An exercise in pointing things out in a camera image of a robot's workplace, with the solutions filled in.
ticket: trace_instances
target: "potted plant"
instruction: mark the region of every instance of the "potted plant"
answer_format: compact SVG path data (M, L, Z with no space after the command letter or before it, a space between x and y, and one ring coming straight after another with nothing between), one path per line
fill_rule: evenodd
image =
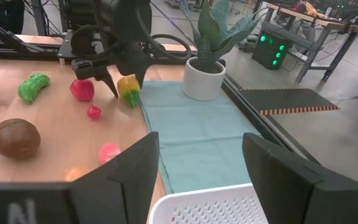
M182 90L196 100L213 100L219 95L226 73L225 67L218 60L235 44L244 40L259 20L252 20L254 15L244 16L228 30L229 0L216 0L211 10L208 1L204 1L196 30L188 15L187 0L180 0L180 9L191 24L198 49L197 57L186 62Z

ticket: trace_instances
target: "table surface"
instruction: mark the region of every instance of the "table surface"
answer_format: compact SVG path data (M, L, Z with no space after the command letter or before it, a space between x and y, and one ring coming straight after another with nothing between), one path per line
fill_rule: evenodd
M271 3L268 3L267 7L271 8L271 9L275 9L275 10L277 10L279 8L278 5L271 4ZM284 13L289 14L291 16L296 16L296 17L298 17L300 19L303 19L303 20L306 20L306 21L310 21L310 22L314 21L314 17L308 16L308 15L303 14L303 13L295 12L295 11L292 11L292 10L289 10L289 9L280 8L280 12L284 12ZM321 19L316 19L315 23L319 24L319 25L322 25L323 27L333 29L333 30L343 30L343 29L345 29L345 26L346 26L345 24L340 23L340 22L335 22L335 21L331 22L331 21L325 21L325 20L321 20ZM354 32L358 32L358 26L351 25L349 30L354 31Z
M20 35L26 42L58 44L52 37ZM165 45L167 50L183 50L179 45ZM115 66L108 68L115 83L122 78ZM182 81L184 66L153 65L145 80ZM50 86L39 92L34 104L25 104L17 95L18 86L34 73L47 74ZM22 118L33 123L41 145L35 157L16 162L0 155L0 182L63 181L71 167L98 167L98 151L108 142L127 149L144 137L148 130L140 106L129 108L116 99L103 83L92 80L95 87L93 105L101 108L102 117L92 121L86 111L90 102L79 102L69 91L75 74L69 65L56 62L0 60L0 122ZM152 205L165 195L158 175Z

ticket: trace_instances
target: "light blue cloth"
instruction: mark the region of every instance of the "light blue cloth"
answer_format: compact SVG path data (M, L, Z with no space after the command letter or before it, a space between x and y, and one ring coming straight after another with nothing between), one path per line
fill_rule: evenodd
M242 135L259 134L222 92L213 101L186 96L181 82L145 82L142 108L160 136L160 173L167 194L250 183Z

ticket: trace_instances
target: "white pot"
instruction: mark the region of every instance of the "white pot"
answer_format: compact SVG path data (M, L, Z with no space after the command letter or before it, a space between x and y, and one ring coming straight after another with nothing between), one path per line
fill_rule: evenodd
M216 65L221 68L222 72L205 73L193 68L190 65L192 60L197 60L197 57L189 58L186 62L182 91L195 100L210 101L216 99L221 92L226 68L219 62L216 62Z

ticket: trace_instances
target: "plant leaf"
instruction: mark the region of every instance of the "plant leaf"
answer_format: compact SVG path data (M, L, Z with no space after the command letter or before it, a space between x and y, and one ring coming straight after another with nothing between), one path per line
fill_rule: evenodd
M225 39L230 38L239 32L245 31L253 16L254 14L248 15L237 21L236 24L234 24L234 26L226 33L227 36L225 36Z
M212 17L218 22L221 30L220 39L223 41L227 36L227 12L229 11L229 0L217 0L211 10Z
M244 31L238 32L234 34L234 36L229 37L224 42L222 42L222 49L214 53L215 59L218 60L224 54L231 51L235 44L243 41L246 37L248 37L248 35L255 29L256 25L258 24L258 21L259 19L250 21Z
M210 49L211 43L209 42L208 36L201 39L201 47L198 49L198 60L203 63L214 63L215 56Z
M192 23L192 21L190 19L189 12L188 12L189 5L187 3L187 0L180 0L179 8L180 8L180 10L182 11L182 13L185 15L185 17L187 18L187 20L190 23L191 29L193 31L193 40L197 45L197 49L199 49L200 45L201 45L201 35L198 32L198 30L196 30L196 28L194 27L194 25L193 25L193 23Z
M216 20L209 12L208 1L204 1L203 8L201 9L200 17L198 19L198 30L201 34L201 40L205 39L205 37L208 37L209 46L212 52L220 49L221 30L219 28L218 22L216 22Z

